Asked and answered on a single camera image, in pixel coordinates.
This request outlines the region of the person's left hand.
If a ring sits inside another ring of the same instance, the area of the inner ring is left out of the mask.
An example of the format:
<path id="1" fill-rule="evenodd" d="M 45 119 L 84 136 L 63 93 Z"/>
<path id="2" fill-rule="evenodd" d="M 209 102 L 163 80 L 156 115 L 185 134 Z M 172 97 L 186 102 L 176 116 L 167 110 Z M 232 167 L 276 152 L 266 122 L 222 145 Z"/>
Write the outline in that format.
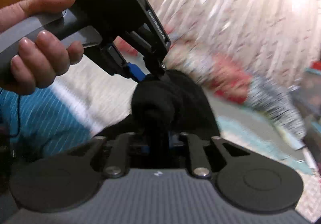
<path id="1" fill-rule="evenodd" d="M 23 0 L 1 8 L 1 32 L 41 12 L 57 13 L 71 7 L 76 0 Z M 70 65 L 83 57 L 79 41 L 65 47 L 49 31 L 41 31 L 35 42 L 22 38 L 18 55 L 10 62 L 13 80 L 1 77 L 1 88 L 19 95 L 32 94 L 36 88 L 50 86 L 57 76 L 65 74 Z"/>

